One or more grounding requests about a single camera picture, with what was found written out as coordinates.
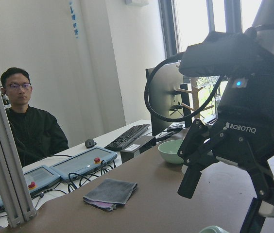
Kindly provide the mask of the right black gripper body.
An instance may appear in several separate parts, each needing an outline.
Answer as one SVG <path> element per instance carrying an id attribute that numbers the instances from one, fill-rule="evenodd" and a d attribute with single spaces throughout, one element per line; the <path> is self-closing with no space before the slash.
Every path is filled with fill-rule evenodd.
<path id="1" fill-rule="evenodd" d="M 228 83 L 210 140 L 224 136 L 213 147 L 213 156 L 243 169 L 267 171 L 267 161 L 274 156 L 274 58 L 226 75 Z"/>

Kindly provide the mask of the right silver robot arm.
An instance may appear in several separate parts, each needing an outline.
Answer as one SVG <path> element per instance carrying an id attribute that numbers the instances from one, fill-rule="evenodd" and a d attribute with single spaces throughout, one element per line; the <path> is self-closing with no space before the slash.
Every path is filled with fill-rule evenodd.
<path id="1" fill-rule="evenodd" d="M 274 0 L 261 2 L 244 33 L 211 32 L 189 46 L 180 72 L 228 77 L 212 125 L 194 120 L 178 151 L 187 170 L 178 194 L 192 198 L 202 171 L 224 162 L 248 172 L 256 197 L 241 232 L 258 233 L 274 217 Z"/>

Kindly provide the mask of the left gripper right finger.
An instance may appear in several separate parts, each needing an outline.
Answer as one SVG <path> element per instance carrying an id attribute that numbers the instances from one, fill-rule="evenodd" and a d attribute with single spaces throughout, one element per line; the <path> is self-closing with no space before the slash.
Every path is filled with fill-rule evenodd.
<path id="1" fill-rule="evenodd" d="M 265 218 L 274 217 L 274 180 L 271 169 L 258 163 L 248 141 L 241 146 L 243 162 L 240 168 L 251 177 L 257 197 L 252 199 L 241 233 L 259 233 Z"/>

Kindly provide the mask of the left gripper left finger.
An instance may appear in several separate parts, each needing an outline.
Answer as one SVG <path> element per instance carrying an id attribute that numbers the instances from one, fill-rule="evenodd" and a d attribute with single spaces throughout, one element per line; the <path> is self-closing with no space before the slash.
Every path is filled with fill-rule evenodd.
<path id="1" fill-rule="evenodd" d="M 201 171 L 217 162 L 208 154 L 215 144 L 210 138 L 209 126 L 200 119 L 194 120 L 178 150 L 178 156 L 184 160 L 183 165 L 187 167 L 177 192 L 180 196 L 192 198 Z"/>

